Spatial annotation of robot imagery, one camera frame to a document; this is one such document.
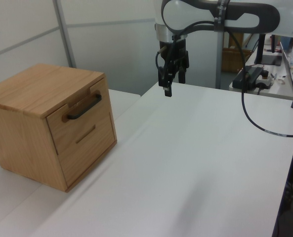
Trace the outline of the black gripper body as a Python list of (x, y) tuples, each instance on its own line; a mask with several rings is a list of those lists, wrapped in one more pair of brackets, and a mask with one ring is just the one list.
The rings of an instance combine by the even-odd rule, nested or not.
[(186, 40), (185, 39), (177, 41), (169, 57), (168, 53), (172, 45), (173, 43), (162, 42), (162, 41), (160, 42), (160, 49), (162, 49), (163, 47), (166, 47), (166, 49), (161, 53), (161, 57), (164, 59), (165, 62), (168, 59), (175, 61), (177, 59), (184, 57), (184, 55), (186, 54)]

